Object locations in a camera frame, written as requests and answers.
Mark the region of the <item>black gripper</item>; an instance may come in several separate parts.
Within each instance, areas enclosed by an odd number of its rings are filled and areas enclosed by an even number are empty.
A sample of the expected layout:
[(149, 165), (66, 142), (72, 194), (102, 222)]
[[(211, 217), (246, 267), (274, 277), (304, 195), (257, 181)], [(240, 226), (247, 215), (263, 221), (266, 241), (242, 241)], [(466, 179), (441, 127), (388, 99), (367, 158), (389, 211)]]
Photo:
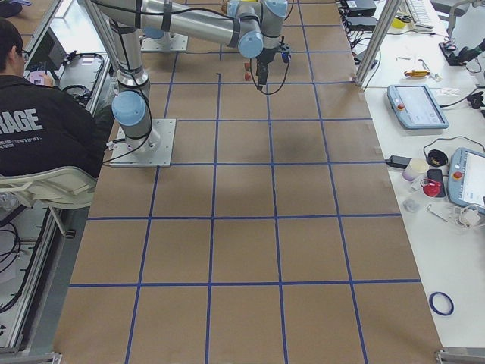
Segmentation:
[(256, 87), (262, 89), (267, 85), (268, 80), (268, 65), (274, 60), (277, 53), (277, 48), (267, 49), (263, 48), (261, 53), (257, 56), (256, 65)]

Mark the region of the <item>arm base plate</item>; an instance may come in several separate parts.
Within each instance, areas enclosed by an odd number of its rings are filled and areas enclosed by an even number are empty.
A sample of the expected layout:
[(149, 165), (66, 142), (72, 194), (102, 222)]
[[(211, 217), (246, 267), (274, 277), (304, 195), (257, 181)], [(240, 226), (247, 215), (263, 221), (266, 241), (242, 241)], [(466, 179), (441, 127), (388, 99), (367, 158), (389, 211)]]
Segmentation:
[(187, 44), (187, 36), (176, 33), (165, 33), (157, 39), (143, 36), (141, 39), (141, 50), (142, 52), (151, 53), (185, 52)]
[(113, 168), (169, 167), (175, 130), (175, 119), (153, 119), (148, 139), (132, 140), (125, 137), (119, 126), (117, 138), (122, 141), (114, 144), (111, 157), (105, 164)]

